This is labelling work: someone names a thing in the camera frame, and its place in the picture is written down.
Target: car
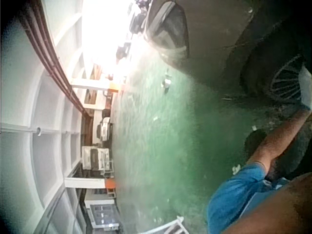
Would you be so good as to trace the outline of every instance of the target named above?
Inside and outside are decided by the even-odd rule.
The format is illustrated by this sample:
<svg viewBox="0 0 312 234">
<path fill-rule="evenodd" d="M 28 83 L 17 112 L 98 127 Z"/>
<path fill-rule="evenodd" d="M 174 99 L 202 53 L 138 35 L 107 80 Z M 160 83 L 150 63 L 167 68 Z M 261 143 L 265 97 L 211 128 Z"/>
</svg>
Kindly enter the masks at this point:
<svg viewBox="0 0 312 234">
<path fill-rule="evenodd" d="M 295 1 L 155 0 L 144 38 L 170 66 L 228 95 L 295 103 L 311 72 L 311 13 Z"/>
<path fill-rule="evenodd" d="M 110 123 L 110 119 L 110 117 L 105 117 L 97 126 L 97 138 L 99 138 L 101 141 L 108 141 L 110 138 L 112 130 L 112 124 Z"/>
<path fill-rule="evenodd" d="M 138 34 L 143 31 L 143 23 L 147 15 L 147 5 L 148 4 L 142 5 L 139 1 L 131 1 L 129 3 L 126 18 L 126 33 L 121 39 L 116 51 L 117 63 L 128 56 L 133 34 Z"/>
</svg>

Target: white glove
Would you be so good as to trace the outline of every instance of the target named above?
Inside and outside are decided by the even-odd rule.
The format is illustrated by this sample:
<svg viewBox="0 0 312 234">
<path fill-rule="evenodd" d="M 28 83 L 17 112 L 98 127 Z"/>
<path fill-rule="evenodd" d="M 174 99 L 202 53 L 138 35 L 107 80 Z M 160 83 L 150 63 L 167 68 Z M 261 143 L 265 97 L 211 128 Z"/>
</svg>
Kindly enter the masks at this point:
<svg viewBox="0 0 312 234">
<path fill-rule="evenodd" d="M 304 65 L 302 65 L 298 79 L 299 79 L 300 91 L 301 91 L 301 103 L 311 111 L 312 110 L 312 75 L 306 69 Z"/>
</svg>

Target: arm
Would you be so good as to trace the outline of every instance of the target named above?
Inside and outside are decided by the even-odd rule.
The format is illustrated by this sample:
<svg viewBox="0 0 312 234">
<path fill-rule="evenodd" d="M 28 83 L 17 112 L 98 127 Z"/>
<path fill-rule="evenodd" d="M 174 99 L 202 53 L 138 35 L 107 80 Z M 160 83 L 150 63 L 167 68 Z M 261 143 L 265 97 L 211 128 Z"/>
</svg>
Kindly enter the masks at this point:
<svg viewBox="0 0 312 234">
<path fill-rule="evenodd" d="M 247 161 L 247 164 L 260 162 L 264 165 L 266 173 L 268 173 L 271 161 L 279 157 L 287 149 L 310 114 L 310 110 L 300 109 L 290 120 L 285 121 L 280 127 L 268 134 Z"/>
</svg>

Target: concrete pillar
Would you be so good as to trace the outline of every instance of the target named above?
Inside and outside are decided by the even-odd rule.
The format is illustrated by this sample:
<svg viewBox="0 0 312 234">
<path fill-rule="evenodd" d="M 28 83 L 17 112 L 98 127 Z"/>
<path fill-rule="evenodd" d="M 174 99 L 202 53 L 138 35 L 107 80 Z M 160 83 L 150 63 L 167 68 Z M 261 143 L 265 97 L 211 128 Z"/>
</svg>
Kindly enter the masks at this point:
<svg viewBox="0 0 312 234">
<path fill-rule="evenodd" d="M 64 180 L 66 188 L 81 188 L 81 189 L 115 189 L 116 184 L 114 179 L 104 178 L 74 178 L 67 177 Z"/>
<path fill-rule="evenodd" d="M 108 79 L 72 79 L 71 85 L 73 88 L 80 89 L 91 89 L 91 90 L 111 90 L 113 92 L 118 92 L 122 89 L 122 84 L 116 83 L 114 81 L 109 81 Z"/>
</svg>

